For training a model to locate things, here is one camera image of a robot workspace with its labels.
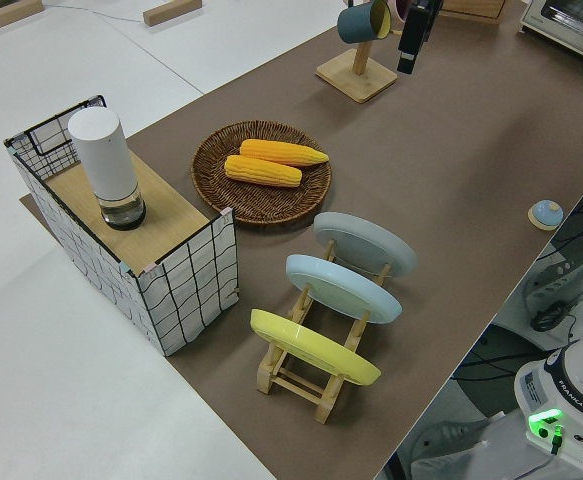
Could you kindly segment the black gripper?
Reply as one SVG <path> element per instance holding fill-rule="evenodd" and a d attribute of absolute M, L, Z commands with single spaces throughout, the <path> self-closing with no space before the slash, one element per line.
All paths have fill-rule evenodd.
<path fill-rule="evenodd" d="M 399 43 L 400 56 L 397 71 L 412 74 L 418 53 L 428 40 L 433 23 L 443 6 L 442 0 L 414 0 L 408 2 Z"/>

